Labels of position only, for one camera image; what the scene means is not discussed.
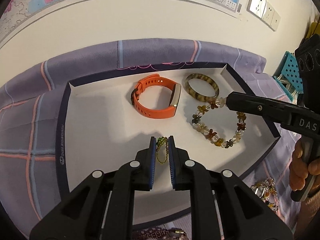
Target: wall socket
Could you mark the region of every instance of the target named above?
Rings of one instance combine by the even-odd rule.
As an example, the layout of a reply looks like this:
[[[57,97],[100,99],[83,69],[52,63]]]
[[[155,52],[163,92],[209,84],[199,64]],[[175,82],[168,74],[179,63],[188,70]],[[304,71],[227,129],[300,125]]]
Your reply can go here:
[[[280,24],[280,21],[281,21],[281,17],[280,15],[275,11],[275,14],[273,15],[273,18],[272,18],[272,21],[271,21],[271,29],[273,29],[275,32],[277,31],[278,29],[278,26]]]
[[[278,29],[281,17],[267,0],[249,0],[247,10],[274,31]]]
[[[267,0],[249,0],[247,9],[261,19],[266,7],[266,3]]]
[[[269,2],[267,2],[262,15],[262,21],[264,21],[266,24],[270,26],[274,14],[275,14],[275,9],[272,7],[272,5]]]

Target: plaid fabric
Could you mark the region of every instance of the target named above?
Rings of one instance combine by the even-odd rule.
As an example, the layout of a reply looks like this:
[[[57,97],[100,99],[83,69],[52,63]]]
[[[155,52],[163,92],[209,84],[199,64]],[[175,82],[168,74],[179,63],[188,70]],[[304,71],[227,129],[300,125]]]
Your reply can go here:
[[[78,49],[39,63],[0,88],[0,201],[17,228],[28,237],[32,227],[60,201],[55,168],[55,132],[66,82],[93,73],[163,62],[226,62],[258,96],[284,96],[262,73],[266,60],[216,43],[141,39]],[[244,181],[272,176],[280,198],[280,217],[295,221],[299,206],[290,200],[288,163],[297,136],[282,135],[265,161]],[[191,225],[190,216],[174,225]],[[191,228],[185,228],[191,234]]]

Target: orange watch strap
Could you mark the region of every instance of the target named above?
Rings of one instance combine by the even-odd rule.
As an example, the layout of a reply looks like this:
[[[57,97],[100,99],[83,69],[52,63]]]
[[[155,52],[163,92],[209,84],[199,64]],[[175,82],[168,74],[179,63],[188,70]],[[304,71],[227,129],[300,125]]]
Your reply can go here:
[[[145,91],[147,87],[151,86],[163,86],[169,88],[173,91],[176,82],[170,80],[168,78],[160,77],[159,74],[153,74],[147,76],[138,81],[137,85],[134,87],[134,90],[131,94],[131,101],[133,106],[137,109],[137,111],[143,116],[153,118],[153,119],[165,119],[170,118],[175,115],[176,108],[174,106],[169,106],[166,109],[154,110],[144,107],[139,103],[140,94]]]

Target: beaded bracelet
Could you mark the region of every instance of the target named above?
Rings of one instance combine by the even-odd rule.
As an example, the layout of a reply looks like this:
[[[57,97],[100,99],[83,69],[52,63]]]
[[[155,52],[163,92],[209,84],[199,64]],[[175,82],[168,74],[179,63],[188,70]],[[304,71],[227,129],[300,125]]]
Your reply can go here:
[[[198,110],[196,114],[194,114],[192,117],[192,125],[194,129],[196,129],[198,132],[202,133],[206,139],[210,140],[212,143],[214,143],[215,146],[222,147],[222,148],[229,148],[232,147],[234,144],[238,143],[241,139],[241,136],[244,133],[245,127],[245,119],[247,117],[245,116],[245,113],[237,112],[238,117],[238,123],[237,123],[237,130],[234,137],[228,141],[225,141],[223,138],[220,138],[216,132],[213,131],[213,129],[209,129],[203,122],[201,121],[201,117],[209,111],[209,109],[216,109],[218,107],[222,108],[226,104],[226,98],[219,98],[217,100],[208,101],[209,105],[204,106],[198,106]]]

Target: finger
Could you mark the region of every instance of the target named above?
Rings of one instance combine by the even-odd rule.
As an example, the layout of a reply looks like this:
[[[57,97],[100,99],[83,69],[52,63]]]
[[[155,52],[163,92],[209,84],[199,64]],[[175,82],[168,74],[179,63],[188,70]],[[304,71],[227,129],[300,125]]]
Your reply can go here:
[[[302,151],[301,139],[299,139],[294,146],[292,157],[295,155],[297,158],[301,158],[302,153],[303,151]]]
[[[302,190],[305,184],[305,180],[303,178],[300,178],[294,173],[292,169],[292,163],[290,163],[289,169],[290,169],[290,173],[289,173],[290,187],[292,188],[293,191]]]
[[[300,178],[306,179],[308,177],[308,166],[302,159],[298,159],[296,155],[292,156],[292,169],[294,173]]]
[[[320,174],[320,159],[317,159],[309,164],[308,170],[312,175]]]
[[[320,186],[320,176],[317,176],[315,182],[313,183],[311,190],[314,190],[314,189],[318,188],[319,186]]]

